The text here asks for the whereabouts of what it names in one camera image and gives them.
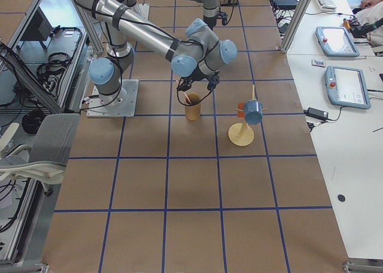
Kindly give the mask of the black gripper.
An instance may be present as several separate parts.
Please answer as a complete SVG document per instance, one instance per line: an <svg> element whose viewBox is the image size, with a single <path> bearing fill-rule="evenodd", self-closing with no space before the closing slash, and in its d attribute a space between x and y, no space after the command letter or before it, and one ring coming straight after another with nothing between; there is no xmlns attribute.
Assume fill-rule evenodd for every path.
<svg viewBox="0 0 383 273"><path fill-rule="evenodd" d="M188 91L192 88L192 84L195 81L202 81L206 79L208 81L207 90L213 91L220 82L219 72L214 72L211 75L202 73L199 69L193 71L193 73L187 77L181 77L177 91Z"/></svg>

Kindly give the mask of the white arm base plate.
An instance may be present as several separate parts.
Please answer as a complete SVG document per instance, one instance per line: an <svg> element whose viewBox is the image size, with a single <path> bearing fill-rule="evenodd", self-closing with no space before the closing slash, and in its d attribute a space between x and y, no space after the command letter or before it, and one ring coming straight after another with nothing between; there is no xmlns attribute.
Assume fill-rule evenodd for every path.
<svg viewBox="0 0 383 273"><path fill-rule="evenodd" d="M122 79L122 88L111 96L100 95L96 86L93 86L92 95L96 98L89 102L88 118L117 118L135 116L136 100L139 80Z"/></svg>

